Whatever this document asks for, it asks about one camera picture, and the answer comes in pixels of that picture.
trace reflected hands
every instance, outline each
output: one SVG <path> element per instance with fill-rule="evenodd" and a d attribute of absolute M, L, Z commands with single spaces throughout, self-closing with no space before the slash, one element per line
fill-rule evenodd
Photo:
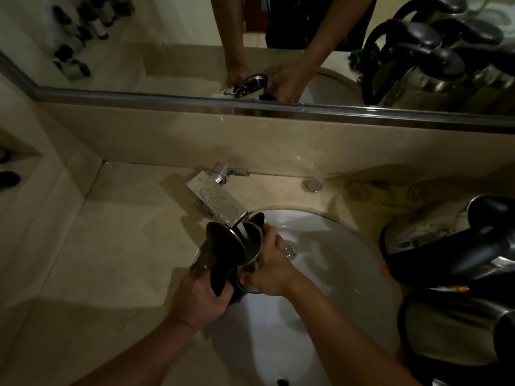
<path fill-rule="evenodd" d="M 267 90 L 280 103 L 297 103 L 307 83 L 313 75 L 300 65 L 288 66 L 272 79 L 272 86 Z"/>
<path fill-rule="evenodd" d="M 253 285 L 262 293 L 285 296 L 290 285 L 304 278 L 286 257 L 284 241 L 276 228 L 265 224 L 265 238 L 254 273 L 241 274 L 243 285 Z"/>
<path fill-rule="evenodd" d="M 227 66 L 226 85 L 228 88 L 238 86 L 250 76 L 250 70 L 246 64 Z"/>
<path fill-rule="evenodd" d="M 186 324 L 197 332 L 224 313 L 233 291 L 233 286 L 227 282 L 221 296 L 216 297 L 211 289 L 210 271 L 193 270 L 174 293 L 167 319 Z"/>

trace marble countertop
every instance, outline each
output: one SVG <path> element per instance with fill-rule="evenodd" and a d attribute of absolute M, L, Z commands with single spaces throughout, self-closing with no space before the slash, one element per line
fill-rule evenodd
<path fill-rule="evenodd" d="M 158 324 L 205 239 L 209 220 L 184 186 L 192 173 L 103 165 L 3 367 L 0 385 L 65 386 Z M 381 228 L 418 204 L 405 197 L 403 187 L 334 178 L 322 180 L 323 189 L 311 193 L 305 183 L 251 174 L 231 177 L 225 187 L 249 210 L 298 208 L 336 220 L 376 251 Z M 200 333 L 164 384 L 241 383 Z"/>

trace electric kettle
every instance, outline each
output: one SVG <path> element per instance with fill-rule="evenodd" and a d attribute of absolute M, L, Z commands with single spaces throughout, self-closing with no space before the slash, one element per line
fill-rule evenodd
<path fill-rule="evenodd" d="M 460 42 L 471 44 L 500 44 L 504 39 L 502 30 L 480 19 L 458 20 L 447 17 L 431 23 L 442 38 L 442 46 L 455 46 Z"/>
<path fill-rule="evenodd" d="M 376 41 L 383 35 L 386 44 L 373 58 Z M 413 67 L 415 53 L 421 58 L 422 54 L 429 55 L 425 49 L 436 49 L 440 45 L 440 35 L 427 25 L 395 19 L 379 24 L 363 47 L 362 96 L 365 104 L 376 105 L 383 99 L 393 84 Z"/>
<path fill-rule="evenodd" d="M 443 17 L 462 17 L 467 9 L 467 0 L 410 0 L 393 18 L 402 20 L 410 13 L 416 12 L 411 21 L 429 24 Z"/>
<path fill-rule="evenodd" d="M 447 289 L 514 272 L 514 243 L 515 200 L 465 196 L 396 217 L 380 250 L 398 282 Z"/>
<path fill-rule="evenodd" d="M 215 99 L 257 99 L 265 93 L 267 85 L 268 77 L 257 74 L 248 77 L 241 84 L 227 88 L 212 97 Z"/>
<path fill-rule="evenodd" d="M 513 385 L 515 308 L 461 293 L 420 290 L 404 299 L 399 335 L 413 375 L 449 386 Z"/>
<path fill-rule="evenodd" d="M 218 222 L 209 222 L 205 228 L 207 240 L 202 244 L 192 269 L 211 271 L 211 288 L 220 296 L 229 282 L 234 293 L 229 304 L 238 302 L 248 292 L 259 293 L 253 287 L 244 287 L 240 274 L 254 272 L 264 238 L 265 214 L 254 214 L 250 219 L 231 228 Z"/>
<path fill-rule="evenodd" d="M 397 109 L 441 110 L 465 76 L 465 64 L 450 49 L 396 44 L 382 51 L 376 68 L 364 70 L 365 104 Z"/>
<path fill-rule="evenodd" d="M 457 104 L 454 110 L 499 115 L 513 108 L 515 44 L 500 44 L 488 50 L 483 49 L 483 53 L 486 52 L 488 55 L 484 57 L 488 57 L 490 62 L 471 79 L 469 92 L 473 92 L 473 95 Z"/>

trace forearm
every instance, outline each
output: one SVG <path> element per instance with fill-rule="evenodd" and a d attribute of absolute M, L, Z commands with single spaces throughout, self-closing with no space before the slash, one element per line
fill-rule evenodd
<path fill-rule="evenodd" d="M 347 37 L 373 0 L 333 0 L 322 24 L 299 64 L 306 73 L 315 74 L 336 46 Z"/>
<path fill-rule="evenodd" d="M 420 386 L 389 354 L 352 325 L 304 276 L 285 297 L 293 304 L 334 385 Z"/>
<path fill-rule="evenodd" d="M 184 323 L 164 320 L 138 343 L 72 386 L 158 386 L 194 334 Z"/>
<path fill-rule="evenodd" d="M 243 0 L 211 0 L 227 67 L 246 64 L 243 52 Z"/>

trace faucet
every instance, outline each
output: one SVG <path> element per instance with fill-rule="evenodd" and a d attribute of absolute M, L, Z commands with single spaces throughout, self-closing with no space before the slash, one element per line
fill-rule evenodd
<path fill-rule="evenodd" d="M 217 162 L 211 170 L 201 170 L 185 182 L 197 198 L 197 206 L 209 217 L 215 217 L 228 228 L 238 225 L 248 210 L 222 186 L 229 176 L 249 176 L 247 169 L 229 168 Z"/>

